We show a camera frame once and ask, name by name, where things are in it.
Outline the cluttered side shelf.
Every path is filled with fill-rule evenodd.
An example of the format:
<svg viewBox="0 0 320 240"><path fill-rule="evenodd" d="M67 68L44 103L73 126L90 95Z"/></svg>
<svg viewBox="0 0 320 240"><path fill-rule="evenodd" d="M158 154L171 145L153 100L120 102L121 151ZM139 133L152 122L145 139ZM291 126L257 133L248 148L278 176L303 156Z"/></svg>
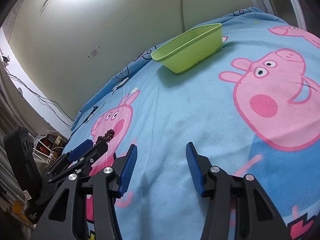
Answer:
<svg viewBox="0 0 320 240"><path fill-rule="evenodd" d="M3 143L14 177L24 195L24 215L35 225L63 181L54 181L49 159L44 159L46 155L35 149L26 128L16 127L4 136Z"/></svg>

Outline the white power bank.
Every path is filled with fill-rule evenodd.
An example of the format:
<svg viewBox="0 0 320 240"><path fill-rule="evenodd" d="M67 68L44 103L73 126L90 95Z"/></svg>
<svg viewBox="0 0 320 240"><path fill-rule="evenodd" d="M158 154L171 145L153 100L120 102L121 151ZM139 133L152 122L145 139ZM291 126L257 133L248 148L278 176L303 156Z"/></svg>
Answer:
<svg viewBox="0 0 320 240"><path fill-rule="evenodd" d="M114 86L114 88L112 89L113 91L120 89L121 87L123 87L127 82L129 81L129 78L125 78L123 80L121 80L118 84L116 84Z"/></svg>

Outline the blue Peppa Pig bedsheet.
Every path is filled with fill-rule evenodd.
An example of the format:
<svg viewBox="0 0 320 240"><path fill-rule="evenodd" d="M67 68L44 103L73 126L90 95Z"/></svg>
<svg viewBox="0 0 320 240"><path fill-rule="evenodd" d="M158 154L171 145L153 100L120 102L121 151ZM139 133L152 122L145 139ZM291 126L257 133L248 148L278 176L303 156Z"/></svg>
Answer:
<svg viewBox="0 0 320 240"><path fill-rule="evenodd" d="M319 214L319 38L257 8L221 18L223 49L177 75L139 55L80 110L66 146L114 130L112 155L138 148L129 190L116 201L123 239L199 239L208 200L196 192L192 142L228 174L257 178L292 239ZM129 81L113 91L125 78Z"/></svg>

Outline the green plastic basket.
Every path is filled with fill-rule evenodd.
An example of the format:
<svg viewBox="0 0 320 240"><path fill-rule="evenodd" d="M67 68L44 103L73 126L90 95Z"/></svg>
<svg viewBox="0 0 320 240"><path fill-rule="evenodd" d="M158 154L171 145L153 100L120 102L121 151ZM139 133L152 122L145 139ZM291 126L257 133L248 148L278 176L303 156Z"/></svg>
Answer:
<svg viewBox="0 0 320 240"><path fill-rule="evenodd" d="M175 74L182 74L223 48L222 24L190 29L151 53L152 59Z"/></svg>

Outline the wall socket plate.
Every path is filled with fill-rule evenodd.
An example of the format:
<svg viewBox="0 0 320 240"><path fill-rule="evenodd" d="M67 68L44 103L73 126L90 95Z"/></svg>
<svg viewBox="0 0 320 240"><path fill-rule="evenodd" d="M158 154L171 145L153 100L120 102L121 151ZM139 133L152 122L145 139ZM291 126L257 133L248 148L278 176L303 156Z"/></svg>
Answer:
<svg viewBox="0 0 320 240"><path fill-rule="evenodd" d="M97 53L98 53L98 51L95 49L95 50L93 50L93 51L91 52L91 55L92 55L92 56L95 56L95 55L97 55Z"/></svg>

